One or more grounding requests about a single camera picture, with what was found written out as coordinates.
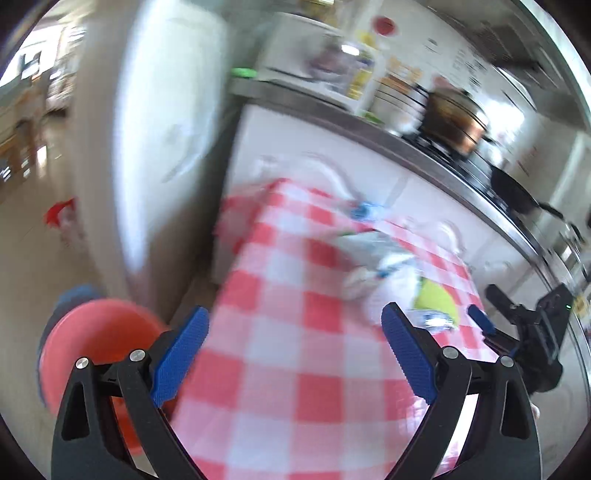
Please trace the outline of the red white checkered tablecloth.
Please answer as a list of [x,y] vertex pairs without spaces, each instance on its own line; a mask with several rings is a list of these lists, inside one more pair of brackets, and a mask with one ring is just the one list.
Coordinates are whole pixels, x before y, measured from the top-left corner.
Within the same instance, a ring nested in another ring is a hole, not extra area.
[[224,196],[235,256],[171,425],[211,479],[382,479],[427,409],[380,325],[342,298],[346,203],[287,180]]

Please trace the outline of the copper cooking pot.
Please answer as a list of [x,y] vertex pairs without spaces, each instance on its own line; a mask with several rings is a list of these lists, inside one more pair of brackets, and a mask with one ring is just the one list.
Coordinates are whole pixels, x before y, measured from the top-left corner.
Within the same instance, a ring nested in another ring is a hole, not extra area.
[[436,88],[428,96],[419,131],[469,157],[488,127],[488,116],[468,91]]

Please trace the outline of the green cleaning cloth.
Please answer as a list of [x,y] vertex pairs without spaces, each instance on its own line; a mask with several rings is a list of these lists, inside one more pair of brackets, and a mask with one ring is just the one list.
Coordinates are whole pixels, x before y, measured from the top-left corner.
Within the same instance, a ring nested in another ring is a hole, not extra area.
[[453,296],[444,286],[432,280],[421,280],[414,308],[442,312],[451,318],[455,328],[460,326],[460,314]]

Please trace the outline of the blue white cloth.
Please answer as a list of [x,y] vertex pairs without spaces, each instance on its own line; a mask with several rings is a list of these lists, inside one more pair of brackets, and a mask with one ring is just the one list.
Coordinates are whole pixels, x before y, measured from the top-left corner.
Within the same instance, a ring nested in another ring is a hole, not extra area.
[[376,222],[385,216],[385,208],[370,202],[356,202],[349,208],[349,216],[359,222]]

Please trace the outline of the red plastic basin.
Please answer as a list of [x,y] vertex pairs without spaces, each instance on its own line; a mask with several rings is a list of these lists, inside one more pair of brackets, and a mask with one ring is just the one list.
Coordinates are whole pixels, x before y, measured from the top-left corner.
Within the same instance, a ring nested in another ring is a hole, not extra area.
[[56,415],[52,463],[160,470],[186,453],[151,397],[150,347],[169,331],[133,303],[94,299],[61,315],[41,349],[42,391]]

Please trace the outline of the white wet wipes pack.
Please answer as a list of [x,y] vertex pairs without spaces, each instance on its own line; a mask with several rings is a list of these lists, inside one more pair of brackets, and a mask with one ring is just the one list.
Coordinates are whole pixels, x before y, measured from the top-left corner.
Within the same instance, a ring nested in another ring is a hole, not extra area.
[[383,284],[412,298],[417,295],[421,279],[418,260],[386,233],[344,233],[332,243],[353,266],[342,281],[342,296],[346,299],[366,296]]

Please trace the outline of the red plastic stool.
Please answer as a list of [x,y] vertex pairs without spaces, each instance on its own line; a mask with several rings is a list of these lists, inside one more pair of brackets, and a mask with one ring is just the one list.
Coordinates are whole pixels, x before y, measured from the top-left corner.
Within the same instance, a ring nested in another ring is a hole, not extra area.
[[76,199],[70,198],[52,205],[44,215],[44,223],[50,228],[61,227],[63,221],[76,217]]

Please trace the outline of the white cabinet doors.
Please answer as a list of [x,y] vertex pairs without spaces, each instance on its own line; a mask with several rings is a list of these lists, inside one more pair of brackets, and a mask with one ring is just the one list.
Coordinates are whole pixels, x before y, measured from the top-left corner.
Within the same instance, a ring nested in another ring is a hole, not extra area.
[[347,212],[391,220],[427,253],[467,267],[477,291],[491,283],[531,307],[555,281],[526,257],[510,233],[517,226],[480,201],[458,174],[398,137],[372,143],[352,126],[319,125],[247,104],[238,122],[223,200],[252,195],[276,180],[317,189],[344,201]]

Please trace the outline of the white refrigerator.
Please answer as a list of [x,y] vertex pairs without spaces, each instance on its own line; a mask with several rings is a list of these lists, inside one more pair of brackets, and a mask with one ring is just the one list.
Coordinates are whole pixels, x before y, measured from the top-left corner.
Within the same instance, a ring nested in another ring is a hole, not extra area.
[[229,32],[198,1],[99,1],[76,77],[79,217],[108,295],[169,319],[222,186]]

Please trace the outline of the black frying pan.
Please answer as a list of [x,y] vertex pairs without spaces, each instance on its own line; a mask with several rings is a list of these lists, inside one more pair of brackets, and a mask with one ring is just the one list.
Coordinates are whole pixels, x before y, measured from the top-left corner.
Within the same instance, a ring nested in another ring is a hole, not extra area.
[[492,190],[514,212],[529,215],[534,210],[543,210],[555,218],[564,219],[564,215],[551,205],[535,199],[519,182],[498,167],[491,165],[490,185]]

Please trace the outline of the white microwave oven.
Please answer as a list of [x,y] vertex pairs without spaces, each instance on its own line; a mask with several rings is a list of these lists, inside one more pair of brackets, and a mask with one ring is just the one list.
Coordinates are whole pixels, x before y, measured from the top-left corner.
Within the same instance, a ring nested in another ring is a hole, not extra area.
[[277,13],[256,59],[257,79],[315,95],[342,93],[362,48],[341,31],[301,15]]

